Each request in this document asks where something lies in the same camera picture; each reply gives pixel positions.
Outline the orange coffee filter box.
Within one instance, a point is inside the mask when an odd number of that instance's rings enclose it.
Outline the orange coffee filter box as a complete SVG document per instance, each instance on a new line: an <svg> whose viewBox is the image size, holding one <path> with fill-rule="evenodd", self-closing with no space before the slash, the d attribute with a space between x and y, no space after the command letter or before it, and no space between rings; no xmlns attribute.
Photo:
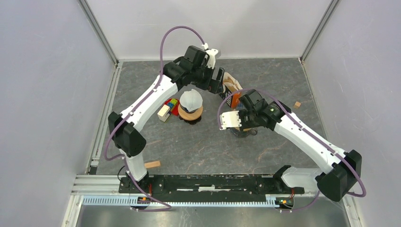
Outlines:
<svg viewBox="0 0 401 227"><path fill-rule="evenodd" d="M223 92L219 93L219 96L224 100L227 96L236 92L238 90L242 90L242 86L239 81L235 79L231 74L225 72L222 80L222 88ZM235 93L230 98L226 100L227 105L231 109L236 109L238 104L240 103L239 97L241 96L241 92Z"/></svg>

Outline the white paper coffee filter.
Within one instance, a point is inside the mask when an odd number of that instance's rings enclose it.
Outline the white paper coffee filter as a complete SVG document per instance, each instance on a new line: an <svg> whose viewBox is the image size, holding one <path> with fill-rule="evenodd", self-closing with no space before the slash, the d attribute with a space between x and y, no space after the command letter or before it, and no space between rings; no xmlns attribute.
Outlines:
<svg viewBox="0 0 401 227"><path fill-rule="evenodd" d="M195 90L185 91L180 97L180 106L187 113L193 113L202 107L203 99L201 94Z"/></svg>

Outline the dark brown dripper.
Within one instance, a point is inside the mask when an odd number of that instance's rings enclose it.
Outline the dark brown dripper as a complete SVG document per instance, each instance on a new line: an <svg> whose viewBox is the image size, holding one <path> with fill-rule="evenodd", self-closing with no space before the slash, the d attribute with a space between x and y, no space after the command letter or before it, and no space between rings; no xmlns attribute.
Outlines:
<svg viewBox="0 0 401 227"><path fill-rule="evenodd" d="M183 121L184 121L185 123L187 123L187 124L195 125L195 124L197 124L198 122L201 121L201 117L199 117L199 118L197 118L197 119L195 119L195 120L186 120L186 119L184 119Z"/></svg>

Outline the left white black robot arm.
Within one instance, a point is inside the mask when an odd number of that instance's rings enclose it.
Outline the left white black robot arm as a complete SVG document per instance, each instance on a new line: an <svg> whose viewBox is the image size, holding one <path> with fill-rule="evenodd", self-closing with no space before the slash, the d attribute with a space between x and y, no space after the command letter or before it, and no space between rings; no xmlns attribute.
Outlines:
<svg viewBox="0 0 401 227"><path fill-rule="evenodd" d="M184 86L195 87L218 94L223 91L222 76L219 68L216 79L212 76L220 52L205 44L199 48L189 46L184 56L162 66L160 74L138 100L121 113L111 112L108 116L110 139L124 157L131 178L130 186L136 192L148 188L148 173L144 165L142 151L146 139L141 135L144 125L162 104Z"/></svg>

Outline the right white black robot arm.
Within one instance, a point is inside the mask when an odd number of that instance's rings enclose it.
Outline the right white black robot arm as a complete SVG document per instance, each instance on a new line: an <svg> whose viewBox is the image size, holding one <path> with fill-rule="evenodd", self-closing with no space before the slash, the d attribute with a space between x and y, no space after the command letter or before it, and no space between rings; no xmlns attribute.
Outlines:
<svg viewBox="0 0 401 227"><path fill-rule="evenodd" d="M255 89L239 98L243 109L237 114L240 129L263 127L283 136L316 164L317 169L286 166L276 174L273 187L279 193L299 187L318 191L338 202L345 195L363 198L367 195L361 180L362 155L346 151L316 133L302 122L291 109L277 99L268 103Z"/></svg>

